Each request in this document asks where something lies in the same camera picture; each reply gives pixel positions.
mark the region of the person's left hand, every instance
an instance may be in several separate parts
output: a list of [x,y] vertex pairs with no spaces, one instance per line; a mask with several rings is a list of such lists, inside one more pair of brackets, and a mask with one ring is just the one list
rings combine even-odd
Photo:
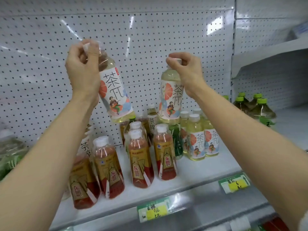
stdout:
[[[88,60],[83,45],[89,43]],[[86,99],[97,105],[100,77],[98,72],[98,43],[85,39],[70,47],[65,67],[73,89],[73,97]]]

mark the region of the hand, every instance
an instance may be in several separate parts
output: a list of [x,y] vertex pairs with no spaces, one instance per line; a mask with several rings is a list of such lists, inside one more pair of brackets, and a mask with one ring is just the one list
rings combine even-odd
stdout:
[[[182,65],[173,58],[182,59]],[[180,52],[169,54],[166,62],[179,73],[184,89],[191,98],[195,99],[199,89],[207,86],[203,79],[200,58],[187,52]]]
[[[86,61],[83,45],[89,42],[88,60]],[[94,105],[98,104],[100,87],[98,56],[98,43],[85,39],[70,47],[65,63],[73,89],[73,97],[86,99]]]

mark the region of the person's left arm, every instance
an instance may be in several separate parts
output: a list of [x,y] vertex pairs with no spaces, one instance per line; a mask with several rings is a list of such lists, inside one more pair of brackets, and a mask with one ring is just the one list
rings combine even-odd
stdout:
[[100,85],[99,48],[90,42],[83,64],[84,40],[70,48],[66,69],[73,95],[24,159],[0,183],[0,227],[7,231],[48,230],[67,185],[69,173]]

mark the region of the price tag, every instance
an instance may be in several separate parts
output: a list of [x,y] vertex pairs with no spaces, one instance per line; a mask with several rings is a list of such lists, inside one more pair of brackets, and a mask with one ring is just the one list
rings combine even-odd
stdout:
[[137,206],[137,212],[139,214],[140,222],[150,221],[162,216],[166,216],[170,211],[170,200],[169,197],[158,199],[149,202],[145,205]]
[[232,177],[225,178],[220,180],[219,184],[224,189],[226,194],[233,193],[239,189],[244,189],[250,186],[250,183],[244,174],[237,174]]

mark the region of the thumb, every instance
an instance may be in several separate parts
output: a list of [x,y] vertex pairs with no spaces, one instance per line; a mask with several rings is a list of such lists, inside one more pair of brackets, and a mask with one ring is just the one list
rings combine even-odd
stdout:
[[99,46],[98,42],[91,41],[88,48],[88,62],[87,65],[98,69],[98,57],[99,57]]
[[174,59],[174,58],[171,58],[171,57],[167,57],[166,58],[166,62],[167,64],[172,68],[172,69],[175,69],[176,71],[180,70],[182,68],[182,65],[179,64],[179,62]]

